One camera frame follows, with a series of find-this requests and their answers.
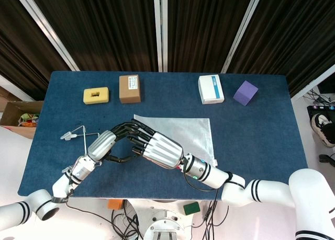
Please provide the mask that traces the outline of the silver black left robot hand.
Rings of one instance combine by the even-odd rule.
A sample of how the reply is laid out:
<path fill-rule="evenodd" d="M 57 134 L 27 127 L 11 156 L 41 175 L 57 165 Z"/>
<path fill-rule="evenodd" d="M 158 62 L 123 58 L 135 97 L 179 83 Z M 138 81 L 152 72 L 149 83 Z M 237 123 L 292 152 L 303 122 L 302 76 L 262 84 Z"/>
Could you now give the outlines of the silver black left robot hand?
<path fill-rule="evenodd" d="M 112 129 L 103 132 L 87 149 L 88 156 L 95 162 L 103 160 L 126 163 L 133 159 L 133 156 L 119 158 L 111 155 L 111 149 L 116 142 L 128 135 L 137 133 L 138 126 L 133 122 L 124 122 L 114 126 Z"/>

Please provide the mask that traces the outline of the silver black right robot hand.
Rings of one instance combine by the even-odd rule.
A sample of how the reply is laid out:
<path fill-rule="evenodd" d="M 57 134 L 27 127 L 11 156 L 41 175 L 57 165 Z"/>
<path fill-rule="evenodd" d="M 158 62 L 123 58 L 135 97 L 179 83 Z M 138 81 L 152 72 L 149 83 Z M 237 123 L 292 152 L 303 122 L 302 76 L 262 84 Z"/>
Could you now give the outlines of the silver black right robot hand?
<path fill-rule="evenodd" d="M 134 144 L 132 151 L 166 169 L 175 169 L 184 156 L 180 144 L 146 124 L 131 120 L 127 139 Z"/>

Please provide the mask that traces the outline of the white mesh bag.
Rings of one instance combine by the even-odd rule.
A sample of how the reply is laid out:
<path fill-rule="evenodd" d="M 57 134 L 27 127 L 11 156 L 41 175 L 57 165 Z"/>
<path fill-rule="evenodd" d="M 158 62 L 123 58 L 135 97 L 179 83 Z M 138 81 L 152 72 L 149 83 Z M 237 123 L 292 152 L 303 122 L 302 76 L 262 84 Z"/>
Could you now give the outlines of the white mesh bag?
<path fill-rule="evenodd" d="M 214 156 L 210 119 L 208 118 L 157 118 L 134 115 L 134 119 L 179 143 L 184 152 L 218 166 Z"/>

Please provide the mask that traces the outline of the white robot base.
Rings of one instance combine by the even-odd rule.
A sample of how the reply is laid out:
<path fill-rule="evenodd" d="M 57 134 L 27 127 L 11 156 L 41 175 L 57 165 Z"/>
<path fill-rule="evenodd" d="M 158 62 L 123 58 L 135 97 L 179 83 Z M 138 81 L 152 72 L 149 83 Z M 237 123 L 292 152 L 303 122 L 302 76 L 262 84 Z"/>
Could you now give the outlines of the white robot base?
<path fill-rule="evenodd" d="M 194 200 L 128 199 L 139 220 L 143 240 L 191 240 L 194 214 L 184 207 Z"/>

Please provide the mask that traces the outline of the clear plastic hanger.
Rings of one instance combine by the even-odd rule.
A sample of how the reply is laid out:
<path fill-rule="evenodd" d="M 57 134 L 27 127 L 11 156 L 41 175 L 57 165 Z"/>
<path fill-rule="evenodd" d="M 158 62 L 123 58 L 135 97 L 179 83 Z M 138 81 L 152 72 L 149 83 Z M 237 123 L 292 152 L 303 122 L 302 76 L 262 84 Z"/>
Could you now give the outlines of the clear plastic hanger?
<path fill-rule="evenodd" d="M 82 134 L 76 134 L 75 131 L 79 130 L 80 128 L 83 129 L 83 133 Z M 67 171 L 70 171 L 70 174 L 73 171 L 73 168 L 77 165 L 77 163 L 79 162 L 79 160 L 81 158 L 84 158 L 87 156 L 87 146 L 86 146 L 86 136 L 87 135 L 97 135 L 97 137 L 100 136 L 99 133 L 87 133 L 86 132 L 86 127 L 84 125 L 79 126 L 78 128 L 74 129 L 73 131 L 68 131 L 66 132 L 64 135 L 62 135 L 60 137 L 61 140 L 65 140 L 65 141 L 70 141 L 71 139 L 77 138 L 79 136 L 82 136 L 84 139 L 84 155 L 83 156 L 79 156 L 78 159 L 75 161 L 75 163 L 73 165 L 68 166 L 67 168 L 62 170 L 62 173 L 66 173 Z"/>

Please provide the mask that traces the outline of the yellow sponge block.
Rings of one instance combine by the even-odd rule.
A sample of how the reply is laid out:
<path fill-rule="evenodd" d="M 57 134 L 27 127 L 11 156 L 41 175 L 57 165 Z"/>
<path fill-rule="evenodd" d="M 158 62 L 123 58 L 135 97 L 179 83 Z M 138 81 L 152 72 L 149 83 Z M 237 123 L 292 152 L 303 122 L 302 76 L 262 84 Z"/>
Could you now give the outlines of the yellow sponge block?
<path fill-rule="evenodd" d="M 83 102 L 86 105 L 102 104 L 109 102 L 108 87 L 85 89 L 83 93 Z"/>

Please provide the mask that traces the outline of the orange block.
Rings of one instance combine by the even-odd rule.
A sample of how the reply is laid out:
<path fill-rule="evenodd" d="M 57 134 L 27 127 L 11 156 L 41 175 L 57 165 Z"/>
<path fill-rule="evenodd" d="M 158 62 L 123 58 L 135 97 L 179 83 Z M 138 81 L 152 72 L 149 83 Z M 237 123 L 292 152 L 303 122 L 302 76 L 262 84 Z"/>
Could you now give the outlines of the orange block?
<path fill-rule="evenodd" d="M 111 210 L 121 210 L 124 206 L 123 199 L 108 199 L 107 207 Z"/>

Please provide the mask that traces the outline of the white box with blue stripe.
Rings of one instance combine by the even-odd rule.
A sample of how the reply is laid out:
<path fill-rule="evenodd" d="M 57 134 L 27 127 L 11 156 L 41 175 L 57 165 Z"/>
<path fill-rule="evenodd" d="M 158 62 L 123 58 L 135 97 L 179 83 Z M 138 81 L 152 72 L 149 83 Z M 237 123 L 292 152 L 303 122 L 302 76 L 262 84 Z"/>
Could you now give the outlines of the white box with blue stripe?
<path fill-rule="evenodd" d="M 198 78 L 198 89 L 203 105 L 218 104 L 225 100 L 219 75 L 202 75 Z"/>

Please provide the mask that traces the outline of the colourful packets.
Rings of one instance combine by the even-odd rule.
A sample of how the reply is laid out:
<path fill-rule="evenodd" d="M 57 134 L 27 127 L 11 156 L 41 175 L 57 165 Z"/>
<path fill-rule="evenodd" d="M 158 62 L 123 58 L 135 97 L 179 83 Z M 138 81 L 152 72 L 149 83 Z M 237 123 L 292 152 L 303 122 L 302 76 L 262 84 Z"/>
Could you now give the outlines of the colourful packets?
<path fill-rule="evenodd" d="M 18 126 L 25 128 L 35 128 L 37 127 L 38 120 L 38 113 L 24 113 L 20 116 L 18 120 Z"/>

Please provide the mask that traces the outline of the blue felt table mat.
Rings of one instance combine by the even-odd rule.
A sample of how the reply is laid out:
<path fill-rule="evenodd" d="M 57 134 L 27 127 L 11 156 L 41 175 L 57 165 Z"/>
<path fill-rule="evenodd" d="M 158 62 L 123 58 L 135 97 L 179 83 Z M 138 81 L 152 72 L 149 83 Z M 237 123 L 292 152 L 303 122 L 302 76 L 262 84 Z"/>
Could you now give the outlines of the blue felt table mat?
<path fill-rule="evenodd" d="M 66 132 L 81 125 L 87 133 L 104 132 L 134 115 L 210 119 L 218 167 L 247 182 L 288 182 L 291 173 L 307 167 L 282 75 L 221 74 L 225 100 L 213 105 L 201 102 L 198 73 L 140 72 L 141 102 L 137 104 L 119 101 L 119 77 L 119 72 L 103 71 L 52 73 L 18 189 L 20 196 L 51 190 L 62 170 L 83 155 L 83 137 L 61 140 Z M 259 89 L 246 106 L 233 99 L 244 81 Z M 84 90 L 99 87 L 108 87 L 109 102 L 86 105 Z"/>

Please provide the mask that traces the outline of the black curtain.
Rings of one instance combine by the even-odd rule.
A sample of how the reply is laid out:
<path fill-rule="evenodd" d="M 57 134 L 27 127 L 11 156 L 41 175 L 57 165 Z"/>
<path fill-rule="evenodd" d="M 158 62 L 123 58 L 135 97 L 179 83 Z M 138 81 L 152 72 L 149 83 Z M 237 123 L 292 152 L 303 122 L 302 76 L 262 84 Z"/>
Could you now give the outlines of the black curtain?
<path fill-rule="evenodd" d="M 80 71 L 158 71 L 153 0 L 34 0 Z M 168 0 L 168 71 L 220 73 L 250 0 Z M 335 64 L 335 0 L 260 0 L 227 73 L 297 94 Z M 19 0 L 0 0 L 0 76 L 43 100 L 69 67 Z M 335 92 L 335 73 L 319 84 Z"/>

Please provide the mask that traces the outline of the black and white shoe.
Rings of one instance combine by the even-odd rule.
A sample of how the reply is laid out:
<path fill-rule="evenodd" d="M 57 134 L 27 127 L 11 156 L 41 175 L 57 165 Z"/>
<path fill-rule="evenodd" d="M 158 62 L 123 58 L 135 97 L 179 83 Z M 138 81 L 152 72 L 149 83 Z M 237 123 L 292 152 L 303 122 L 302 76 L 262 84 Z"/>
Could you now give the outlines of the black and white shoe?
<path fill-rule="evenodd" d="M 326 147 L 335 147 L 335 124 L 331 120 L 317 113 L 311 119 L 311 127 Z"/>

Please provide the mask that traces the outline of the black device with buttons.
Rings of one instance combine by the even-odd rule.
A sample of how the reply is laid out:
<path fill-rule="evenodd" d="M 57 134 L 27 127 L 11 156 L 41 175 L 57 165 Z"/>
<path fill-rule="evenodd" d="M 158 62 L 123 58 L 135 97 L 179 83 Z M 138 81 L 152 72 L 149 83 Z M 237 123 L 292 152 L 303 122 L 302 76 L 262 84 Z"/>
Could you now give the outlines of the black device with buttons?
<path fill-rule="evenodd" d="M 307 106 L 307 112 L 310 120 L 314 115 L 319 113 L 321 115 L 326 116 L 328 120 L 331 120 L 332 122 L 335 123 L 335 106 L 311 105 Z"/>

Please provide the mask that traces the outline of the white frame post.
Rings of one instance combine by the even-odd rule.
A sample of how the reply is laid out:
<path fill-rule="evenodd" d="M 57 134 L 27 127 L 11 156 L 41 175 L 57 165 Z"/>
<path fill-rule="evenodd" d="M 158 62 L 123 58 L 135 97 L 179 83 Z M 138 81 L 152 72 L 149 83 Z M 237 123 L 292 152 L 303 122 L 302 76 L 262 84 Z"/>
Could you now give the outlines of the white frame post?
<path fill-rule="evenodd" d="M 225 59 L 223 67 L 220 71 L 221 74 L 225 74 L 225 73 L 228 72 L 229 65 L 230 65 L 230 63 L 233 59 L 233 56 L 234 56 L 234 54 L 235 54 L 235 52 L 236 52 L 236 50 L 237 50 L 237 48 L 238 48 L 238 46 L 241 42 L 241 39 L 243 38 L 243 35 L 244 35 L 244 33 L 245 33 L 253 15 L 254 15 L 254 12 L 255 12 L 259 2 L 260 2 L 260 0 L 250 0 L 250 2 L 248 4 L 248 7 L 247 7 L 247 9 L 244 13 L 243 19 L 242 19 L 242 21 L 240 23 L 240 26 L 238 28 L 238 31 L 235 35 L 234 40 L 233 40 L 233 43 L 232 43 L 232 45 L 230 47 L 230 50 L 228 52 L 228 55 Z"/>
<path fill-rule="evenodd" d="M 50 23 L 48 22 L 47 18 L 36 4 L 34 0 L 19 0 L 20 3 L 23 5 L 24 9 L 28 12 L 52 46 L 55 48 L 59 56 L 65 62 L 65 64 L 69 67 L 72 71 L 80 71 L 80 68 L 70 55 L 69 51 L 52 28 Z"/>
<path fill-rule="evenodd" d="M 168 0 L 153 0 L 159 72 L 168 72 Z"/>

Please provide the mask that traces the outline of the white frame beam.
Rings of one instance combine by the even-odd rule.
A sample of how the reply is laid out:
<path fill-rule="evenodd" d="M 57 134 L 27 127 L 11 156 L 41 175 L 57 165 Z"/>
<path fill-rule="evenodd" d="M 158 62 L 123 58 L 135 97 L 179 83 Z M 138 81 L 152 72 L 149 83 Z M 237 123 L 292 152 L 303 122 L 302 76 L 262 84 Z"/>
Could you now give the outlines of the white frame beam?
<path fill-rule="evenodd" d="M 303 87 L 297 94 L 295 94 L 291 98 L 291 103 L 294 103 L 299 98 L 303 97 L 304 94 L 308 93 L 311 89 L 313 89 L 315 86 L 326 80 L 328 77 L 330 77 L 332 74 L 335 73 L 335 64 L 332 65 L 330 68 L 328 68 L 326 71 L 324 71 L 320 76 L 318 76 L 316 79 L 308 83 L 305 87 Z"/>

